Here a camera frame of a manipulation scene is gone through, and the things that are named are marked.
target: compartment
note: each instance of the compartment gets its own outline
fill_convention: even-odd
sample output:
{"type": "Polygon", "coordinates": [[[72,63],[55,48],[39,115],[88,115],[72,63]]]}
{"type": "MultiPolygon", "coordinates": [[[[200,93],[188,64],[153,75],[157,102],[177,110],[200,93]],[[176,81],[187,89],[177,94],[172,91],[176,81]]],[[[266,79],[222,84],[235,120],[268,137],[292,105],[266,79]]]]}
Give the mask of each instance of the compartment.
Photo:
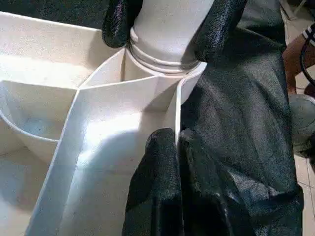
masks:
{"type": "Polygon", "coordinates": [[[76,90],[0,82],[0,116],[39,158],[50,162],[76,90]]]}
{"type": "Polygon", "coordinates": [[[163,127],[179,133],[180,104],[204,68],[187,75],[194,82],[182,82],[185,91],[160,76],[80,90],[26,235],[120,235],[148,136],[163,127]]]}
{"type": "Polygon", "coordinates": [[[26,147],[0,155],[1,235],[24,235],[47,170],[26,147]]]}
{"type": "Polygon", "coordinates": [[[83,84],[82,88],[142,79],[159,73],[153,72],[131,55],[129,49],[121,49],[104,62],[83,84]]]}
{"type": "Polygon", "coordinates": [[[79,87],[120,49],[101,30],[0,12],[0,78],[28,84],[79,87]]]}

